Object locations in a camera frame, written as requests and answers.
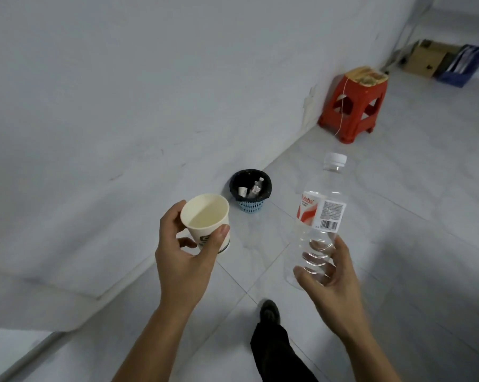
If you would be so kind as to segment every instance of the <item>logo on cup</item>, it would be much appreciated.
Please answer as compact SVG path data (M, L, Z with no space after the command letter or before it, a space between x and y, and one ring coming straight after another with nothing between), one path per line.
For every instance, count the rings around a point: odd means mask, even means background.
M207 243L207 240L209 240L209 237L211 235L207 235L207 236L201 236L200 237L200 242L198 243L198 245L202 248L204 247L204 244Z

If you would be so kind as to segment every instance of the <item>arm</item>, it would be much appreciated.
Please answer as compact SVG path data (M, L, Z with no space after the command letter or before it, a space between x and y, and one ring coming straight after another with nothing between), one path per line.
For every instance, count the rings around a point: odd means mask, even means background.
M304 256L306 260L320 265L323 274L312 276L304 268L296 267L294 275L314 302L322 320L344 344L356 381L400 382L370 331L363 310L360 283L344 241L339 236L335 239L335 249L330 255L335 265L310 255Z
M160 241L155 254L160 305L113 382L168 381L186 322L206 291L218 251L230 228L222 225L214 231L197 256L181 250L184 246L197 246L190 238L176 238L184 230L179 214L185 203L173 205L160 220Z

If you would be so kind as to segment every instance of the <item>black pants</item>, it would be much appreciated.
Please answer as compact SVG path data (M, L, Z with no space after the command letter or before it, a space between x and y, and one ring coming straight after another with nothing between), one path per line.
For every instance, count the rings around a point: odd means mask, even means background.
M250 347L263 382L317 382L314 374L294 353L287 331L281 325L269 321L258 323Z

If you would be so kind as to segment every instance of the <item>stool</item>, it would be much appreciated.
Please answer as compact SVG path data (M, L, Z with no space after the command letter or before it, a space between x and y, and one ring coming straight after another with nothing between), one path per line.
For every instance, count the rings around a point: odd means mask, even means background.
M353 143L362 131L371 133L376 126L387 87L388 76L370 67L360 67L346 73L330 102L325 104L319 126L338 131L338 139L344 144Z

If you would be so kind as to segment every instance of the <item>shoe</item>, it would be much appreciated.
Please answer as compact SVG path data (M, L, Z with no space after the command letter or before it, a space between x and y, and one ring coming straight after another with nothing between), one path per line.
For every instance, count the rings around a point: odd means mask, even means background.
M280 312L274 301L267 300L262 303L260 318L261 322L270 321L275 324L280 324Z

